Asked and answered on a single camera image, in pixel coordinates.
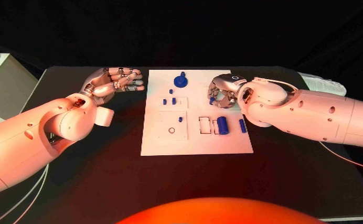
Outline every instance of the orange sphere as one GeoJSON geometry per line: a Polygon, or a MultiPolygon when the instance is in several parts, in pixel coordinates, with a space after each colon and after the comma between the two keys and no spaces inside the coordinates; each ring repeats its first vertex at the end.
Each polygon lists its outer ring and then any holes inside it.
{"type": "Polygon", "coordinates": [[[301,212],[251,199],[187,199],[153,207],[124,219],[118,224],[323,224],[301,212]]]}

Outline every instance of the robotic arm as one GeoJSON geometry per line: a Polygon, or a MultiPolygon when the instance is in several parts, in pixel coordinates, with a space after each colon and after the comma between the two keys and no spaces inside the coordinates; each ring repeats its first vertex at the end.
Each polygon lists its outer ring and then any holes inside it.
{"type": "Polygon", "coordinates": [[[235,103],[246,119],[259,127],[274,125],[279,130],[321,142],[363,146],[363,102],[338,95],[298,90],[292,92],[255,77],[252,81],[232,74],[213,78],[209,103],[230,108],[235,103]],[[217,93],[225,95],[216,101],[217,93]]]}
{"type": "Polygon", "coordinates": [[[94,124],[109,126],[114,111],[99,107],[115,92],[144,90],[140,71],[102,68],[79,93],[56,99],[0,123],[0,191],[30,177],[83,139],[94,124]],[[58,138],[49,139],[46,133],[58,138]]]}

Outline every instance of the white wire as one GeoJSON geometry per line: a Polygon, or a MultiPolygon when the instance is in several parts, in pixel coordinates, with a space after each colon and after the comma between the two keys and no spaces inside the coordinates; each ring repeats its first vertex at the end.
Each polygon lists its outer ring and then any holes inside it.
{"type": "Polygon", "coordinates": [[[29,205],[27,209],[24,210],[24,212],[22,213],[20,217],[17,218],[17,220],[14,221],[14,223],[13,223],[13,224],[16,224],[16,223],[19,222],[19,220],[22,219],[22,217],[24,216],[24,214],[26,214],[27,210],[30,209],[30,206],[33,205],[33,203],[34,203],[34,201],[36,201],[37,195],[40,194],[40,191],[42,191],[42,188],[43,188],[43,183],[46,182],[46,181],[45,181],[45,179],[47,178],[49,164],[47,164],[47,166],[46,166],[46,168],[45,168],[45,169],[46,169],[46,174],[45,174],[45,176],[43,176],[43,182],[42,182],[40,188],[39,188],[39,190],[37,190],[36,197],[34,197],[34,199],[33,199],[33,201],[32,201],[32,203],[30,203],[30,205],[29,205]]]}
{"type": "Polygon", "coordinates": [[[325,147],[325,149],[336,155],[336,156],[338,156],[341,159],[344,159],[346,161],[348,161],[350,163],[353,163],[354,165],[359,165],[359,166],[361,166],[363,167],[363,164],[360,164],[360,163],[356,163],[354,161],[351,161],[351,160],[348,160],[347,158],[344,158],[344,157],[341,157],[323,143],[321,143],[321,145],[325,147]]]}
{"type": "Polygon", "coordinates": [[[265,79],[265,78],[262,78],[262,79],[266,80],[266,81],[271,81],[271,82],[276,82],[276,83],[285,84],[285,85],[288,85],[295,91],[298,90],[298,88],[297,88],[294,85],[291,85],[289,83],[287,83],[287,82],[284,82],[284,81],[269,80],[269,79],[265,79]]]}
{"type": "Polygon", "coordinates": [[[40,183],[40,180],[45,176],[45,174],[47,173],[47,169],[49,169],[49,164],[46,165],[45,169],[43,169],[43,173],[42,173],[42,176],[40,178],[37,179],[36,181],[36,184],[33,185],[29,193],[24,195],[24,197],[19,200],[19,202],[16,203],[16,205],[9,209],[9,211],[0,216],[0,220],[9,215],[9,213],[14,210],[14,208],[19,206],[19,204],[24,201],[24,199],[27,198],[29,194],[32,193],[32,191],[34,190],[37,184],[40,183]]]}

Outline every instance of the dark table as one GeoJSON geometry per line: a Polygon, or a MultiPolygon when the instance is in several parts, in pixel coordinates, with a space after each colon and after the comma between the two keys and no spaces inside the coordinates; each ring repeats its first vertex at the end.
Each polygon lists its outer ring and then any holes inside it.
{"type": "MultiPolygon", "coordinates": [[[[78,92],[96,69],[49,68],[24,111],[78,92]]],[[[147,86],[148,68],[138,69],[147,86]]],[[[259,76],[307,89],[298,73],[285,68],[210,69],[230,69],[249,79],[259,76]]],[[[199,197],[262,200],[317,218],[363,216],[361,174],[318,142],[246,121],[253,154],[140,156],[145,91],[118,93],[105,107],[115,111],[111,126],[95,125],[89,136],[50,163],[39,198],[19,223],[114,223],[150,207],[199,197]]],[[[1,213],[40,173],[0,193],[1,213]]],[[[32,196],[7,216],[9,223],[32,196]]]]}

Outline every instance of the black backdrop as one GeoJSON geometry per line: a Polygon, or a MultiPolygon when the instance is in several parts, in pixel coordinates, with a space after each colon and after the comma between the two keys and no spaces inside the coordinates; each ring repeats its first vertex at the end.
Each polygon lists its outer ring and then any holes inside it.
{"type": "Polygon", "coordinates": [[[361,99],[363,0],[0,0],[0,46],[59,66],[274,66],[361,99]]]}

